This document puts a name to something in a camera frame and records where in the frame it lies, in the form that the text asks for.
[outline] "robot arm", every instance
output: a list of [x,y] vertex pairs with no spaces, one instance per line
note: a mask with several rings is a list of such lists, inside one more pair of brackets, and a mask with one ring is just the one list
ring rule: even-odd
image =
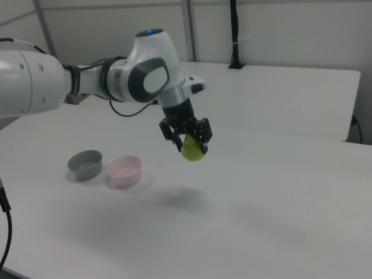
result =
[[189,99],[205,82],[183,75],[173,43],[161,29],[138,33],[128,58],[88,67],[62,66],[53,56],[36,52],[0,51],[0,85],[0,117],[55,109],[69,94],[119,102],[157,99],[166,116],[160,128],[178,151],[180,134],[197,140],[202,153],[212,137],[208,119],[196,119]]

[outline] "pink bowl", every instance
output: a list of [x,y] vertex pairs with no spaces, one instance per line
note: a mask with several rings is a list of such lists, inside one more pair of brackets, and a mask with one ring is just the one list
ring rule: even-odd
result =
[[109,165],[107,173],[117,186],[129,186],[142,176],[141,159],[133,155],[120,157]]

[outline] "cable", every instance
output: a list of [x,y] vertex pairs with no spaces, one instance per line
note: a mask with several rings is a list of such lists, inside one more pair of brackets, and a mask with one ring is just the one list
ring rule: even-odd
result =
[[112,105],[112,101],[109,101],[110,103],[110,107],[112,108],[112,110],[117,114],[117,115],[120,115],[120,116],[123,116],[123,117],[132,117],[132,116],[135,116],[135,115],[138,115],[140,114],[141,112],[143,112],[148,106],[151,106],[151,105],[157,105],[158,104],[158,101],[157,100],[153,100],[152,102],[148,103],[147,105],[145,105],[142,109],[140,109],[138,112],[136,113],[133,113],[131,115],[123,115],[121,114],[120,112],[118,112],[114,106]]
[[5,251],[4,251],[4,254],[3,254],[1,262],[0,262],[0,270],[2,270],[2,267],[4,266],[6,257],[8,256],[8,252],[9,252],[9,249],[10,249],[10,243],[12,242],[13,227],[12,227],[12,217],[10,215],[10,211],[6,212],[6,218],[8,220],[8,240],[6,241]]
[[4,254],[3,254],[1,262],[0,262],[0,270],[2,270],[2,267],[4,266],[6,257],[8,256],[8,252],[9,252],[9,249],[10,249],[10,243],[12,242],[13,227],[12,227],[12,217],[10,215],[10,210],[12,208],[10,207],[10,204],[9,204],[8,199],[6,197],[6,192],[5,192],[5,189],[3,187],[3,183],[1,181],[1,178],[0,178],[0,204],[1,204],[2,211],[6,213],[6,218],[8,220],[8,240],[6,241],[5,251],[4,251]]
[[28,45],[29,47],[32,47],[32,48],[36,49],[38,52],[41,52],[43,54],[47,54],[45,51],[43,51],[37,45],[34,45],[30,42],[26,42],[26,41],[22,41],[22,40],[18,40],[18,39],[13,39],[13,38],[0,38],[0,42],[17,42],[17,43],[20,43],[22,45]]
[[84,67],[84,68],[80,68],[80,71],[85,71],[85,70],[89,70],[89,69],[93,69],[95,67],[99,67],[99,66],[102,66],[104,62],[102,63],[98,63],[98,64],[95,64],[95,65],[92,65],[92,66],[87,66],[87,67]]
[[358,119],[355,119],[355,124],[357,124],[358,129],[359,129],[360,144],[363,144],[363,139],[362,139],[362,129],[360,128],[360,124],[359,124]]

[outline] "white wall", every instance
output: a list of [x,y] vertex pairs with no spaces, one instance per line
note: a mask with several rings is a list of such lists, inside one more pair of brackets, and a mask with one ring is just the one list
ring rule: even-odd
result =
[[[195,1],[199,58],[229,63],[230,7],[209,2]],[[252,36],[239,45],[242,62],[360,71],[355,114],[372,144],[372,2],[244,4],[238,17],[239,36]],[[359,142],[356,127],[350,140]]]
[[165,29],[181,60],[188,60],[180,0],[41,1],[62,63],[87,64],[127,56],[136,33]]
[[[39,19],[30,0],[0,0],[0,38],[10,37],[32,42],[49,52],[41,30]],[[2,42],[0,49],[24,48],[13,43]],[[17,119],[0,119],[0,129]]]

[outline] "white table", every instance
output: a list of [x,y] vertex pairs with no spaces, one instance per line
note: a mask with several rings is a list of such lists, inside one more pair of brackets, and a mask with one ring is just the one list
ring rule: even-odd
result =
[[[188,162],[155,117],[72,105],[0,131],[6,268],[30,278],[370,278],[372,148],[212,126]],[[75,153],[134,154],[144,176],[77,183]],[[0,247],[6,219],[0,217]]]
[[[212,124],[248,130],[344,141],[359,85],[360,73],[348,70],[246,65],[231,70],[225,64],[181,62],[184,74],[198,74],[207,90],[191,98],[197,118]],[[110,110],[91,96],[81,106]],[[116,103],[124,114],[143,104]],[[160,107],[142,114],[163,117]]]

